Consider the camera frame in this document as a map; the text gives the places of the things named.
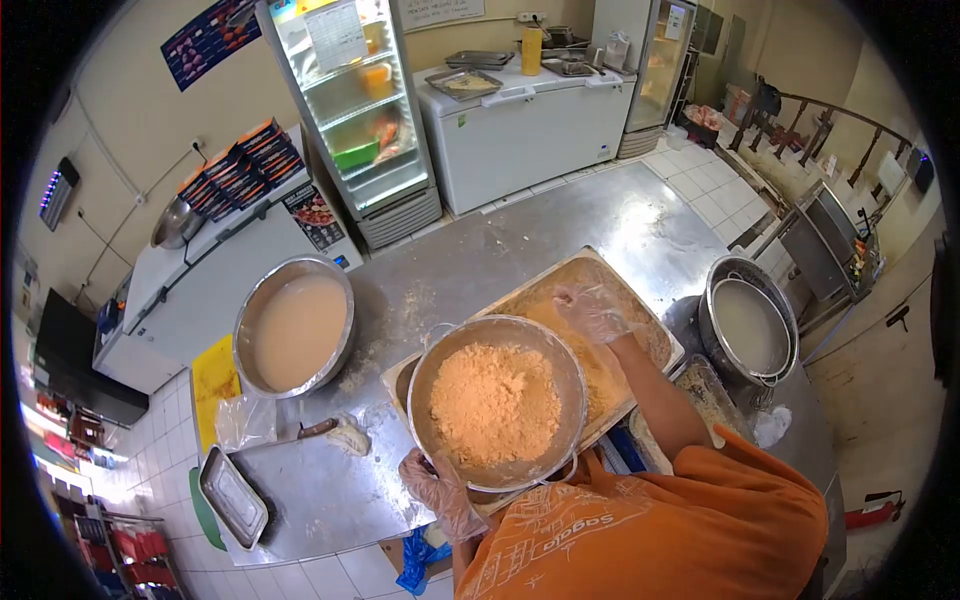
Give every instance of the wall outlet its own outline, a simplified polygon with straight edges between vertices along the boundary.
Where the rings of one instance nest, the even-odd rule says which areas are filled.
[[[516,14],[516,20],[521,23],[533,23],[534,16],[541,25],[546,21],[546,12],[518,12]]]

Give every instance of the display fridge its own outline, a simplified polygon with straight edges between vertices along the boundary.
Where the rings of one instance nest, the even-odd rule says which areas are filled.
[[[657,146],[683,71],[696,10],[695,4],[685,0],[596,1],[593,43],[603,47],[610,33],[625,32],[630,49],[624,67],[636,70],[634,99],[618,158],[637,156]]]
[[[368,246],[439,219],[396,1],[259,0],[256,18]]]

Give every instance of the metal railing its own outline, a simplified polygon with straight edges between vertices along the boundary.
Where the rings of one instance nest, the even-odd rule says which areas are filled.
[[[739,129],[737,129],[736,134],[733,136],[733,141],[728,147],[729,150],[736,152],[737,150],[740,149],[740,143],[743,141],[743,133],[754,124],[754,120],[756,117],[756,98],[758,96],[761,86],[764,83],[765,82],[763,81],[763,77],[757,78],[756,87],[754,88],[754,93],[750,98],[750,104],[747,105],[747,110],[743,115],[743,119],[740,121],[740,127]],[[801,115],[804,114],[806,107],[809,105],[823,107],[826,110],[824,110],[823,114],[820,117],[820,124],[817,127],[817,131],[810,136],[809,141],[806,143],[806,147],[804,148],[804,155],[800,159],[800,166],[806,166],[806,162],[810,159],[811,156],[813,156],[814,160],[816,160],[817,155],[820,154],[820,151],[824,147],[824,143],[827,141],[827,136],[829,135],[830,131],[833,129],[833,123],[830,120],[830,117],[833,116],[834,112],[846,114],[848,116],[851,116],[855,119],[863,121],[864,123],[867,123],[868,125],[872,125],[874,127],[874,138],[870,141],[870,146],[867,148],[867,152],[865,152],[863,154],[863,157],[860,158],[860,164],[857,165],[856,170],[853,171],[853,174],[847,180],[847,183],[850,185],[850,187],[853,187],[856,181],[860,178],[860,175],[863,173],[863,168],[867,165],[867,160],[870,159],[871,152],[874,151],[874,146],[876,146],[876,141],[880,139],[880,136],[882,134],[886,133],[888,135],[892,135],[894,138],[896,138],[900,142],[897,148],[897,153],[895,154],[894,158],[900,158],[900,155],[903,154],[903,151],[906,150],[907,148],[910,148],[911,146],[910,141],[907,138],[900,135],[899,133],[891,130],[890,128],[878,123],[877,121],[869,117],[865,117],[862,114],[853,112],[852,110],[848,110],[843,107],[832,105],[829,102],[815,100],[813,98],[808,98],[806,96],[801,96],[798,94],[788,94],[785,92],[778,92],[778,95],[781,98],[792,98],[793,100],[799,100],[800,109],[797,110],[797,114],[796,116],[794,116],[793,122],[790,124],[790,129],[788,129],[786,133],[783,135],[782,140],[780,141],[780,145],[778,146],[777,150],[774,152],[774,156],[776,156],[777,159],[780,159],[780,157],[783,155],[783,149],[786,148],[786,145],[790,142],[790,139],[793,136],[794,128],[797,127],[797,123],[800,121]],[[756,134],[756,137],[754,138],[753,143],[750,145],[750,149],[753,150],[754,152],[757,151],[760,144],[760,140],[763,137],[763,124],[762,123],[757,124],[757,128],[759,129],[759,132]],[[879,195],[880,190],[881,190],[881,186],[878,183],[873,190],[874,198],[876,198]]]

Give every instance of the stainless steel counter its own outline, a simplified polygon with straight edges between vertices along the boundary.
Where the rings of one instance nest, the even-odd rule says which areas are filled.
[[[319,556],[432,521],[396,474],[414,442],[380,374],[420,348],[430,326],[465,320],[584,245],[603,255],[688,350],[699,343],[686,311],[703,291],[710,264],[727,251],[642,163],[576,180],[487,216],[474,214],[405,244],[349,274],[359,336],[344,370],[317,393],[278,404],[281,437],[293,437],[301,421],[310,425],[351,413],[371,437],[370,454],[348,456],[323,437],[234,454],[276,515],[254,552],[224,536],[234,563]],[[774,403],[791,408],[793,424],[772,453],[826,492],[836,471],[832,446],[802,370],[778,387]],[[842,500],[838,518],[831,529],[842,532]],[[843,561],[830,559],[838,568]]]

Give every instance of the fire extinguisher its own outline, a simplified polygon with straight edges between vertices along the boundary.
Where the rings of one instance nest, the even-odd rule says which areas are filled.
[[[851,529],[861,529],[863,527],[877,525],[888,518],[891,521],[896,521],[899,519],[900,511],[903,510],[903,505],[906,504],[906,502],[903,500],[903,490],[897,490],[896,492],[868,493],[863,497],[863,501],[873,502],[874,500],[880,500],[894,494],[897,495],[896,503],[891,500],[887,500],[883,504],[869,506],[867,508],[860,509],[859,511],[847,512],[847,531],[850,531]]]

